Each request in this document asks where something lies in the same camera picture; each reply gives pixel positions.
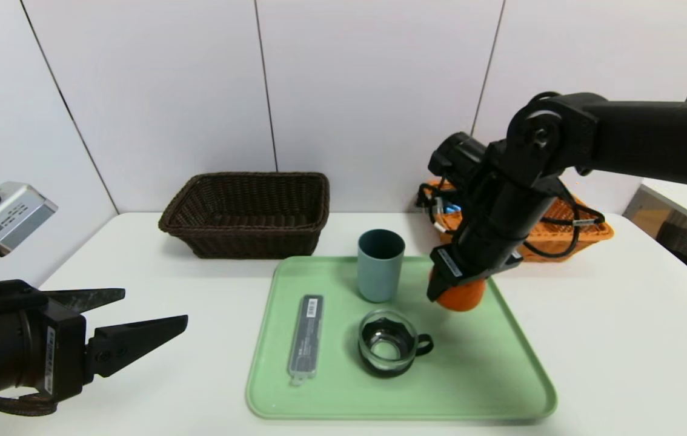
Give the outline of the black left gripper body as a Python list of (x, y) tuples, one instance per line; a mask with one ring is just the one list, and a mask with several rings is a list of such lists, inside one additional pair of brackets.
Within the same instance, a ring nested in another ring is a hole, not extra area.
[(55, 301), (0, 312), (0, 392), (34, 388), (60, 402), (84, 385), (83, 315)]

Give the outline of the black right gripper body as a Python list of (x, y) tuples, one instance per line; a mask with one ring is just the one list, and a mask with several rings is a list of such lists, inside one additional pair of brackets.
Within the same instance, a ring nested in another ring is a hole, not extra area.
[(454, 230), (444, 227), (430, 252), (432, 286), (457, 286), (509, 271), (523, 262), (518, 248), (533, 228), (529, 214), (463, 214)]

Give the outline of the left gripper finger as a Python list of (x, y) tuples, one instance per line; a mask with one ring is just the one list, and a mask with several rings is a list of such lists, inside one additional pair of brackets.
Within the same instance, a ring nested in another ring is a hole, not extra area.
[(42, 294), (69, 310), (83, 314), (124, 299), (125, 289), (68, 289), (44, 291)]
[(84, 383), (96, 375), (107, 378), (185, 332), (188, 315), (102, 326), (88, 340)]

